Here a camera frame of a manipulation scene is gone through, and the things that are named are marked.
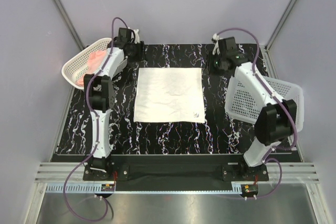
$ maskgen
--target pink cloth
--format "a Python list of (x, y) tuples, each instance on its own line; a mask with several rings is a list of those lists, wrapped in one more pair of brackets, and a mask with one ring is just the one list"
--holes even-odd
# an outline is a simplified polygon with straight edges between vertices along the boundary
[(83, 76), (81, 78), (78, 79), (78, 81), (76, 81), (76, 84), (78, 86), (84, 86), (84, 75), (88, 74), (92, 74), (94, 73), (100, 66), (100, 64), (103, 62), (103, 59), (105, 58), (107, 53), (107, 50), (104, 51), (96, 51), (96, 52), (92, 52), (90, 53), (89, 59), (88, 59), (88, 71), (86, 71), (85, 74), (83, 74)]

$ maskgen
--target gray wall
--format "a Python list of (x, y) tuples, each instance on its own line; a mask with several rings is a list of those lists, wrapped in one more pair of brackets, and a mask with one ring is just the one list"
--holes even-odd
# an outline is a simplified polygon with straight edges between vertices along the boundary
[(52, 0), (0, 6), (0, 223), (22, 223), (69, 95), (61, 67), (78, 48)]
[(299, 141), (305, 160), (316, 165), (336, 221), (335, 16), (335, 0), (299, 0), (271, 56), (279, 78), (303, 88), (305, 123)]
[[(214, 33), (236, 26), (252, 31), (265, 44), (289, 1), (62, 0), (85, 45), (109, 37), (114, 16), (139, 28), (149, 44), (210, 43)], [(231, 35), (238, 42), (254, 42), (249, 35)]]

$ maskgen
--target mesh basket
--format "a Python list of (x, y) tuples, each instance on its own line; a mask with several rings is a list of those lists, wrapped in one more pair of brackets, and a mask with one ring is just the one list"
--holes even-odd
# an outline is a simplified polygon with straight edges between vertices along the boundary
[[(88, 59), (90, 53), (96, 52), (98, 50), (106, 50), (108, 43), (110, 43), (111, 38), (104, 38), (96, 41), (91, 46), (84, 49), (82, 52), (74, 56), (62, 67), (62, 75), (63, 77), (76, 89), (84, 90), (84, 87), (76, 84), (76, 81), (86, 73), (88, 68)], [(127, 60), (125, 59), (118, 66), (114, 76), (121, 72), (121, 70), (127, 65)]]
[[(285, 100), (293, 99), (297, 104), (296, 127), (297, 131), (303, 128), (304, 102), (303, 91), (296, 84), (263, 76), (270, 86)], [(231, 78), (227, 88), (225, 111), (237, 120), (255, 124), (260, 114), (257, 104), (240, 81)]]

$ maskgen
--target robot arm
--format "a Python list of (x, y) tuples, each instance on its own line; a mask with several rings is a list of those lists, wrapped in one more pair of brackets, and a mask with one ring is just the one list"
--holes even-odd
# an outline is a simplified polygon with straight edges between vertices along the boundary
[[(126, 67), (127, 61), (144, 59), (144, 42), (140, 41), (138, 31), (120, 28), (118, 37), (114, 38), (114, 47), (111, 48), (111, 44), (108, 45), (107, 54), (97, 71), (94, 74), (84, 76), (84, 92), (85, 94), (87, 91), (89, 92), (89, 103), (94, 110), (90, 112), (93, 136), (91, 151), (96, 147), (95, 139), (98, 136), (96, 151), (88, 165), (90, 169), (105, 174), (110, 174), (109, 170), (111, 169), (108, 162), (111, 153), (109, 119), (116, 100), (112, 78)], [(111, 57), (105, 63), (111, 50)], [(89, 81), (99, 70), (101, 72), (93, 80), (91, 86), (88, 86)]]
[(293, 134), (288, 117), (274, 100), (274, 97), (282, 101), (294, 121), (297, 106), (293, 100), (284, 100), (256, 69), (256, 74), (263, 81), (266, 88), (272, 91), (272, 95), (269, 95), (264, 85), (260, 83), (254, 74), (252, 62), (237, 50), (234, 37), (217, 39), (215, 49), (208, 55), (209, 72), (215, 74), (231, 73), (233, 75), (232, 78), (237, 78), (244, 85), (254, 98), (258, 109), (260, 109), (260, 114), (255, 124), (256, 137), (251, 147), (245, 152), (243, 164), (241, 164), (242, 169), (247, 170), (249, 167), (263, 164), (265, 155), (269, 154), (270, 149), (279, 145), (281, 141)]

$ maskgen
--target white towel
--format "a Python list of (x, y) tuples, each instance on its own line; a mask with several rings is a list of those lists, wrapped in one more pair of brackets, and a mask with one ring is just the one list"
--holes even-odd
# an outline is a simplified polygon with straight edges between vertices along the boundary
[(205, 123), (201, 68), (140, 68), (135, 122)]

